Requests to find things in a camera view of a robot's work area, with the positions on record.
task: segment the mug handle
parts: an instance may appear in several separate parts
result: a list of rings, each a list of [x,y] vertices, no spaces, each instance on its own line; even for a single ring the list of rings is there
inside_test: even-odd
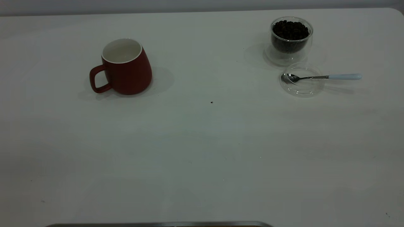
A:
[[[94,67],[91,71],[90,71],[90,84],[91,84],[91,88],[93,89],[94,92],[96,93],[103,93],[106,92],[107,90],[111,89],[111,85],[108,83],[102,87],[95,87],[95,75],[97,75],[97,73],[106,70],[104,65],[99,65],[97,67]]]

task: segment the glass jar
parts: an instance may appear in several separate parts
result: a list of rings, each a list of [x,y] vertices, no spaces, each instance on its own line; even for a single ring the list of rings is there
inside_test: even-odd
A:
[[[308,28],[309,35],[300,40],[287,40],[277,36],[273,27],[277,22],[300,22]],[[310,52],[313,27],[309,22],[298,17],[281,17],[274,20],[269,29],[269,42],[265,47],[265,53],[270,61],[277,65],[288,66],[303,61]]]

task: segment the table surface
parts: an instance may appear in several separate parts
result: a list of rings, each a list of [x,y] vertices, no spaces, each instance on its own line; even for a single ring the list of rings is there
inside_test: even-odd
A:
[[[285,15],[314,27],[308,62],[363,79],[284,92],[263,47]],[[0,17],[1,225],[403,226],[403,28],[388,8]],[[154,80],[96,94],[121,37]]]

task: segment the mug rim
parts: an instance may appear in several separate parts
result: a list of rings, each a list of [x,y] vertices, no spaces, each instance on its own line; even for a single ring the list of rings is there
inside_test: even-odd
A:
[[[110,43],[115,42],[115,41],[117,41],[117,40],[132,40],[132,41],[137,42],[137,43],[140,45],[139,54],[138,54],[136,57],[132,58],[131,60],[125,61],[125,62],[113,62],[113,61],[109,61],[109,60],[105,59],[105,57],[104,57],[104,50],[105,50],[105,47],[107,47]],[[131,61],[135,60],[136,58],[138,58],[138,57],[140,56],[140,54],[142,54],[142,52],[143,52],[143,45],[142,45],[139,41],[134,40],[134,39],[132,39],[132,38],[118,38],[118,39],[114,39],[113,41],[110,41],[109,43],[107,43],[107,44],[104,46],[104,48],[103,48],[102,51],[101,51],[101,57],[102,57],[102,59],[104,59],[105,61],[107,61],[107,62],[109,62],[109,63],[111,63],[111,64],[125,64],[125,63],[131,62]]]

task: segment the wall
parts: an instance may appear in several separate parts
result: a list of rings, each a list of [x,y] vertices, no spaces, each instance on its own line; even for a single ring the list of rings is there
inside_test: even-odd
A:
[[[403,0],[0,0],[0,16],[392,7]]]

